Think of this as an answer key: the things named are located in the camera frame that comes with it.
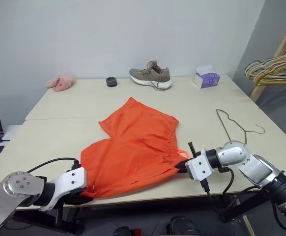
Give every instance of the shoe laces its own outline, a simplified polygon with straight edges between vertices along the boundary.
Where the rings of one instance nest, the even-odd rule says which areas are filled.
[[[152,72],[152,68],[153,68],[153,64],[155,63],[155,61],[153,61],[153,60],[151,60],[151,61],[149,61],[148,62],[148,64],[147,64],[147,66],[146,66],[146,69],[143,69],[143,70],[141,70],[140,72],[143,74],[143,75],[146,75],[146,74],[150,74],[151,72]],[[159,88],[158,87],[158,84],[161,82],[161,80],[162,80],[162,72],[163,72],[163,70],[161,71],[161,73],[160,73],[160,76],[159,76],[159,79],[158,79],[158,81],[156,82],[156,83],[154,83],[152,80],[151,80],[151,78],[150,77],[148,77],[149,78],[149,80],[150,80],[150,82],[151,82],[151,84],[149,85],[150,87],[153,87],[155,90],[157,90],[157,91],[166,91],[167,90],[167,88]]]

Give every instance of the sneaker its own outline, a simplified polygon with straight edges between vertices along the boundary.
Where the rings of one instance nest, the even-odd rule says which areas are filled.
[[[155,60],[150,61],[144,70],[131,69],[129,72],[135,83],[152,86],[155,90],[166,90],[172,85],[169,69],[161,69]]]

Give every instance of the wooden clothes rack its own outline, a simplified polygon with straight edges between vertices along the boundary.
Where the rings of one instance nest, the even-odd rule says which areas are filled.
[[[284,55],[285,52],[286,52],[286,35],[283,38],[283,40],[281,41],[281,43],[280,43],[278,49],[276,50],[276,53],[274,54],[274,56],[275,57],[282,56],[282,55]],[[259,97],[261,96],[261,94],[263,93],[263,91],[266,89],[266,87],[267,87],[266,85],[256,86],[250,95],[251,100],[256,102],[259,99]]]

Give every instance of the white wall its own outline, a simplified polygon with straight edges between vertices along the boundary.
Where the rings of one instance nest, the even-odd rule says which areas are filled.
[[[0,115],[22,123],[59,73],[126,77],[152,59],[172,76],[233,76],[264,0],[0,0]]]

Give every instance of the gray floor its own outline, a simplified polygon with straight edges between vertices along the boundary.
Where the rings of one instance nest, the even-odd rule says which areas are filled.
[[[85,231],[83,236],[110,236],[112,232],[121,226],[142,229],[142,236],[161,235],[166,233],[166,225],[176,215],[184,215],[190,218],[198,229],[206,236],[249,236],[244,223],[238,219],[234,222],[224,224],[217,214],[209,210],[182,211],[175,213],[153,213],[153,214],[132,214],[128,216],[107,216],[99,219],[86,219],[84,222]],[[247,214],[257,236],[286,236],[276,224],[270,204],[264,204]],[[20,222],[9,222],[9,227],[23,227],[26,224]],[[2,229],[0,236],[62,236],[64,234],[45,230],[38,227],[14,231]]]

